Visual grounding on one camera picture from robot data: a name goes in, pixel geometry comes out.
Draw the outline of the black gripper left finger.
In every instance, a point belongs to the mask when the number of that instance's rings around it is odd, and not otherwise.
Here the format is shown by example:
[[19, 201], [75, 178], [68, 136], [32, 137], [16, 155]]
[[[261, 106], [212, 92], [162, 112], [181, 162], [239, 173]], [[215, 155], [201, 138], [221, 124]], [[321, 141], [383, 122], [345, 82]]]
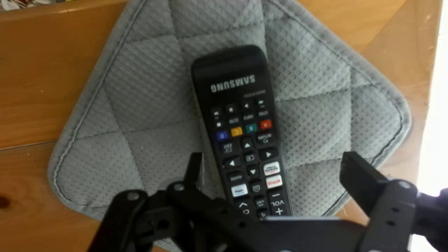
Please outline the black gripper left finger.
[[200, 152], [191, 152], [187, 166], [186, 166], [186, 172], [183, 176], [183, 185], [187, 189], [195, 187], [197, 186], [197, 180], [200, 176], [200, 169], [201, 169], [201, 154]]

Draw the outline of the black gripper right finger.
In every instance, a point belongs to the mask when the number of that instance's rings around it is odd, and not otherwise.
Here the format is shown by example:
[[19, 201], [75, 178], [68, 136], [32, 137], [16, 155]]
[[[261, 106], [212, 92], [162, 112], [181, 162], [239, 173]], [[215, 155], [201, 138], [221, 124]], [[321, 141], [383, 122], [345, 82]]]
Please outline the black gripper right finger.
[[338, 180], [361, 208], [372, 208], [387, 179], [355, 151], [345, 151]]

